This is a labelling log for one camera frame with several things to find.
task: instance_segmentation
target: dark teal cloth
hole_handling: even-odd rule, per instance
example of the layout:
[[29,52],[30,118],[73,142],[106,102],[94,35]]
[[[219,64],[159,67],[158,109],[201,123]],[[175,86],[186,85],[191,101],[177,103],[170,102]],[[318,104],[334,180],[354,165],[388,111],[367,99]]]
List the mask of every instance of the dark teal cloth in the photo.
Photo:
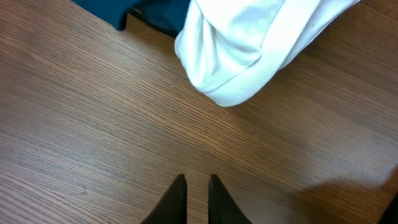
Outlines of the dark teal cloth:
[[127,13],[133,8],[140,19],[161,31],[184,26],[190,0],[72,0],[108,22],[117,30],[126,28]]

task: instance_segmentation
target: teal fabric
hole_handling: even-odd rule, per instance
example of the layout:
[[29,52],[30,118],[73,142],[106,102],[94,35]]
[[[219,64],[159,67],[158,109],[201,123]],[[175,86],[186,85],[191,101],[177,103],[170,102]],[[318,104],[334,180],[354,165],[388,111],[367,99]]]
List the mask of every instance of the teal fabric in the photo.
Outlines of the teal fabric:
[[138,10],[141,18],[158,30],[176,30],[184,26],[190,0],[73,0],[82,8],[111,24],[126,28],[127,13]]

